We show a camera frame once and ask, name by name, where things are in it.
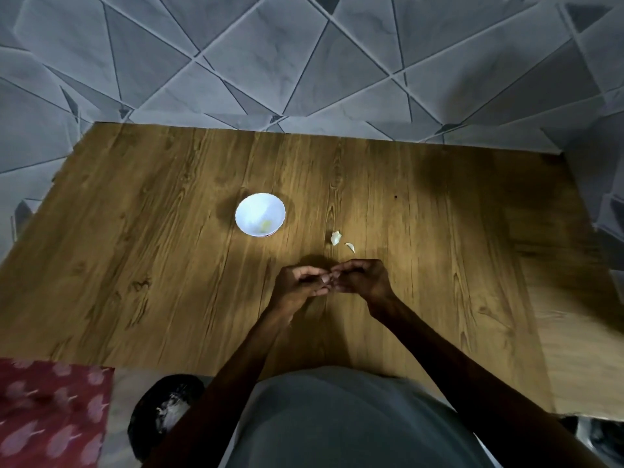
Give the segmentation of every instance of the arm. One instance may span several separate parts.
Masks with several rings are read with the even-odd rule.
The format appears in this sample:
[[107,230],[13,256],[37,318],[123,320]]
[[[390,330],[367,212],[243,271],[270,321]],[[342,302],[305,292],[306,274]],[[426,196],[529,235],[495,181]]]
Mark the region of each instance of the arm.
[[360,294],[372,317],[418,360],[464,424],[505,467],[603,467],[557,419],[472,361],[401,302],[377,259],[332,268],[335,288]]
[[[313,276],[312,282],[302,282]],[[285,267],[268,307],[201,398],[178,421],[144,464],[216,467],[238,424],[279,332],[306,299],[328,292],[329,275],[317,267]]]

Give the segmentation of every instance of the person's left hand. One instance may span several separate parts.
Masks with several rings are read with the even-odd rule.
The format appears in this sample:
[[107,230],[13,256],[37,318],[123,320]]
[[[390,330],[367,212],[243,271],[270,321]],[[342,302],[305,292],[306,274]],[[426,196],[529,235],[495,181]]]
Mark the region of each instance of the person's left hand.
[[285,314],[289,322],[306,299],[330,291],[332,275],[320,267],[286,266],[279,272],[268,309]]

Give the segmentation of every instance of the garlic peel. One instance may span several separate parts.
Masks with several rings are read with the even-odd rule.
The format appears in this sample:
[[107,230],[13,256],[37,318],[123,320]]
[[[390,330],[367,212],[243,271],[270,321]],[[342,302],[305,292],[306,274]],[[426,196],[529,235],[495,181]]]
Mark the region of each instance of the garlic peel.
[[332,246],[336,246],[337,244],[340,243],[340,238],[342,238],[343,236],[340,234],[339,231],[335,231],[334,233],[332,233],[331,235],[331,245]]

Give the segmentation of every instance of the bowl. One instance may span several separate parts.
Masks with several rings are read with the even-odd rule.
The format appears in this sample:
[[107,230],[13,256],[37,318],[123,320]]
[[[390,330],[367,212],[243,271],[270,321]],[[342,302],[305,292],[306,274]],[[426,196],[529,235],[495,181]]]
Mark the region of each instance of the bowl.
[[255,193],[238,204],[234,218],[243,233],[250,236],[269,236],[284,223],[286,207],[272,194]]

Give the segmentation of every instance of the red cloth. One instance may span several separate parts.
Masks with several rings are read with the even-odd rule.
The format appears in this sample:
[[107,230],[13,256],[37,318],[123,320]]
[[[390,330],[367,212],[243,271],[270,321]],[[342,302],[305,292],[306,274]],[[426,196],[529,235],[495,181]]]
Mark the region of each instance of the red cloth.
[[112,368],[0,358],[0,467],[95,467]]

